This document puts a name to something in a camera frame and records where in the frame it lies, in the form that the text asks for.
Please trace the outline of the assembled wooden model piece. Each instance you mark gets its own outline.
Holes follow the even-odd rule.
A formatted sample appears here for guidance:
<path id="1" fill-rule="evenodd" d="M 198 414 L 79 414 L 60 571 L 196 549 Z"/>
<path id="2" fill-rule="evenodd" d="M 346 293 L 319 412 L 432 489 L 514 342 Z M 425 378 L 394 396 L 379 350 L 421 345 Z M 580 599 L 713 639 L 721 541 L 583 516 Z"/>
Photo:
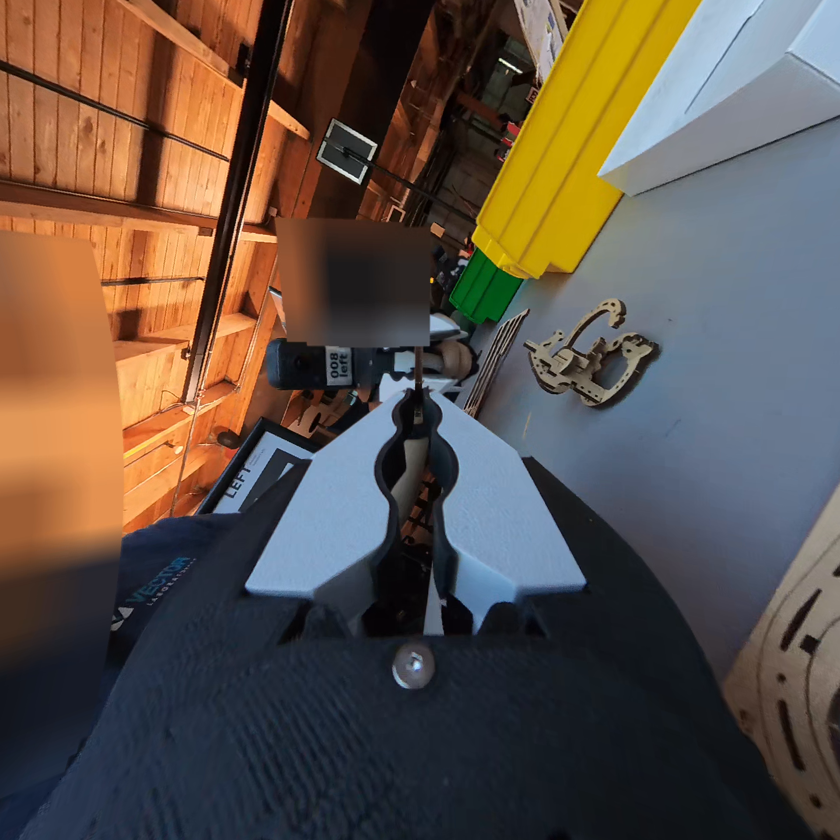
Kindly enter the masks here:
<path id="1" fill-rule="evenodd" d="M 577 350 L 575 344 L 601 317 L 608 318 L 610 329 L 618 329 L 624 324 L 626 315 L 623 301 L 608 298 L 584 315 L 569 335 L 557 330 L 542 342 L 525 341 L 523 347 L 528 352 L 530 369 L 539 387 L 556 396 L 573 392 L 584 405 L 598 408 L 623 396 L 658 356 L 659 345 L 638 332 L 625 332 L 611 342 L 599 338 L 584 353 Z M 612 358 L 623 360 L 624 369 L 614 383 L 604 386 L 599 374 L 604 363 Z"/>

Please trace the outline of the person's navy clothing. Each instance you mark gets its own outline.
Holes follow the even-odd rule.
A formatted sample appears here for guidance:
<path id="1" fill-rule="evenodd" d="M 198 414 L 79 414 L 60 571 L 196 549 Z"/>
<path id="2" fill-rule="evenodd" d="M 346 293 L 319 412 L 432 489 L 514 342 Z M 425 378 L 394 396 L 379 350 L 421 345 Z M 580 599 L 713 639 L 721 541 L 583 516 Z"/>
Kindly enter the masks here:
<path id="1" fill-rule="evenodd" d="M 273 607 L 245 598 L 266 543 L 238 514 L 170 518 L 122 540 L 92 723 L 57 776 L 2 797 L 2 838 L 253 838 L 282 795 L 241 696 Z"/>

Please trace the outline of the white-framed ceiling light panel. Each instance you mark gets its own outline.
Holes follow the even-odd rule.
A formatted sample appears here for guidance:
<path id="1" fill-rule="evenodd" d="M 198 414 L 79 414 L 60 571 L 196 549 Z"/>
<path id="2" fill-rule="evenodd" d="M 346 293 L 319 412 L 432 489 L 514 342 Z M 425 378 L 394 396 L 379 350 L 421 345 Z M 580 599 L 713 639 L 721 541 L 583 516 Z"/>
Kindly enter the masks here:
<path id="1" fill-rule="evenodd" d="M 372 169 L 379 145 L 345 123 L 332 119 L 318 148 L 316 160 L 359 186 Z"/>

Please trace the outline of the green plastic bin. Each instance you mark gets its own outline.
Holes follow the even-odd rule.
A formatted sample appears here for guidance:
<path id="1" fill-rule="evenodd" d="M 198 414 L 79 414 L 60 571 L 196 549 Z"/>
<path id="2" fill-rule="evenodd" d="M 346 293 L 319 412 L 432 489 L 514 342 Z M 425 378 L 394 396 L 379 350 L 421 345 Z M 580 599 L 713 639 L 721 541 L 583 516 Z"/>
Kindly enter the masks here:
<path id="1" fill-rule="evenodd" d="M 517 294 L 523 280 L 507 273 L 479 248 L 449 293 L 449 303 L 476 325 L 498 322 Z"/>

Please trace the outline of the black ceiling rail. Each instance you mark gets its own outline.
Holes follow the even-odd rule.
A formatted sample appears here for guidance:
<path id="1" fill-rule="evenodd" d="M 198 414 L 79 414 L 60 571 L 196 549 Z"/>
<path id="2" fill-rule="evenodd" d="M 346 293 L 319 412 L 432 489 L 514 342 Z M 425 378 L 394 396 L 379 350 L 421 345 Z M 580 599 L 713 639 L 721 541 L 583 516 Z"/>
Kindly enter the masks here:
<path id="1" fill-rule="evenodd" d="M 239 113 L 223 201 L 207 267 L 201 305 L 190 344 L 184 403 L 194 403 L 203 389 L 209 359 L 224 309 L 238 238 L 256 171 L 259 147 L 277 82 L 280 55 L 287 37 L 292 1 L 262 4 L 244 97 Z"/>

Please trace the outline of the round wooden model part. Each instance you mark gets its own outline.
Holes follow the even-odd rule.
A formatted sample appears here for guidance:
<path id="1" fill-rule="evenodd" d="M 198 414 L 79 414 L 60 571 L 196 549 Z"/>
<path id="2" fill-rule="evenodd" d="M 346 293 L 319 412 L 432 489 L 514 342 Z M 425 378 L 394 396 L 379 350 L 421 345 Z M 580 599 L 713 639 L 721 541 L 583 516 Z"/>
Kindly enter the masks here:
<path id="1" fill-rule="evenodd" d="M 423 352 L 423 373 L 462 382 L 479 369 L 478 355 L 463 340 L 447 339 L 434 343 Z"/>

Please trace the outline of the slatted wooden part sheet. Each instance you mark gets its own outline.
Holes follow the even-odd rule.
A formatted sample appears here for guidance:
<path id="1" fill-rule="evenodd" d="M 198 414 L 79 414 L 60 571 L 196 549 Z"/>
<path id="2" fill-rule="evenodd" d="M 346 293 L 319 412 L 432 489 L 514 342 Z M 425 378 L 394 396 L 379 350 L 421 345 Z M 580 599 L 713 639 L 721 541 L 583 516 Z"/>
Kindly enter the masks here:
<path id="1" fill-rule="evenodd" d="M 499 323 L 492 341 L 479 361 L 478 372 L 463 405 L 463 411 L 470 417 L 478 419 L 501 366 L 508 357 L 530 311 L 530 308 L 525 308 L 517 315 Z"/>

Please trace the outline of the white cardboard box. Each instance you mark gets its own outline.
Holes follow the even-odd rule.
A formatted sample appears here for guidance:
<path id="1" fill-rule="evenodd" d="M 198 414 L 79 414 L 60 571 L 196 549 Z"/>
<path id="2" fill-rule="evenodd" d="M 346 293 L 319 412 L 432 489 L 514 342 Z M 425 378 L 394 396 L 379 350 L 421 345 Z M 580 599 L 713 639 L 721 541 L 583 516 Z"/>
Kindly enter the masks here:
<path id="1" fill-rule="evenodd" d="M 598 175 L 635 196 L 838 114 L 838 1 L 701 2 Z"/>

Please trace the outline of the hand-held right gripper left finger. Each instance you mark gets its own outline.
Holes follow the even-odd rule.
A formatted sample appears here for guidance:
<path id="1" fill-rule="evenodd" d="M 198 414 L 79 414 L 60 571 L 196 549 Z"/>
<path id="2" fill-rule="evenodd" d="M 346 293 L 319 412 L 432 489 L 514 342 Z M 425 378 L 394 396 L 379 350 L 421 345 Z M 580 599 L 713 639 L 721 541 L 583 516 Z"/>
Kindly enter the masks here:
<path id="1" fill-rule="evenodd" d="M 247 593 L 362 616 L 375 601 L 375 569 L 400 531 L 392 489 L 406 466 L 403 441 L 412 426 L 413 393 L 394 395 L 313 456 Z"/>

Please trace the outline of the large laser-cut wooden sheet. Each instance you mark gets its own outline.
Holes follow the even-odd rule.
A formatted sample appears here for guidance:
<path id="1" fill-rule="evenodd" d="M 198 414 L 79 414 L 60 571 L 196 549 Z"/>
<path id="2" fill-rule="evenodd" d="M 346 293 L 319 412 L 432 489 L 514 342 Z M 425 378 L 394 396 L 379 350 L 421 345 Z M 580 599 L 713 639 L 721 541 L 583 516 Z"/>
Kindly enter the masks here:
<path id="1" fill-rule="evenodd" d="M 839 489 L 723 684 L 740 729 L 818 838 L 839 838 Z"/>

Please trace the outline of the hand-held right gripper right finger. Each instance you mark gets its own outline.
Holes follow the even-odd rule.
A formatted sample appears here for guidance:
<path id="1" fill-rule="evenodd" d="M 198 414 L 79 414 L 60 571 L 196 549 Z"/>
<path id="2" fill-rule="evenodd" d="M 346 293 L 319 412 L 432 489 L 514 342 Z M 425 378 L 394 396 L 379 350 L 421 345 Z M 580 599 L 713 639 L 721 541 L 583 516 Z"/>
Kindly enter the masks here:
<path id="1" fill-rule="evenodd" d="M 581 592 L 586 579 L 519 453 L 457 405 L 428 393 L 437 594 L 482 623 L 500 603 Z"/>

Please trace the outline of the white printed board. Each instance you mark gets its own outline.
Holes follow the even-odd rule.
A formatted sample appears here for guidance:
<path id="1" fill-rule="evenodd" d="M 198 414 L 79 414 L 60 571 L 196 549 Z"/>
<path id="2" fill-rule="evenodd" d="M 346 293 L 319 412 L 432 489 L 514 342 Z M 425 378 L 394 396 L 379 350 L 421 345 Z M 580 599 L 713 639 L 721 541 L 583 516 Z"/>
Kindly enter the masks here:
<path id="1" fill-rule="evenodd" d="M 538 83 L 542 84 L 569 34 L 563 9 L 558 1 L 514 1 L 514 7 Z"/>

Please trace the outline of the stack of yellow plastic bins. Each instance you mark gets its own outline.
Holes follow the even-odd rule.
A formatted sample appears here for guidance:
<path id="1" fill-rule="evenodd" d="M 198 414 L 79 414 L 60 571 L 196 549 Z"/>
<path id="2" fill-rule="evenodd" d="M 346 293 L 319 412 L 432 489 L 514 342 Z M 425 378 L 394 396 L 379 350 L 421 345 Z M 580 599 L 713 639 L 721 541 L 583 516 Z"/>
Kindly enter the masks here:
<path id="1" fill-rule="evenodd" d="M 583 2 L 477 218 L 498 268 L 575 271 L 623 197 L 599 171 L 699 5 Z"/>

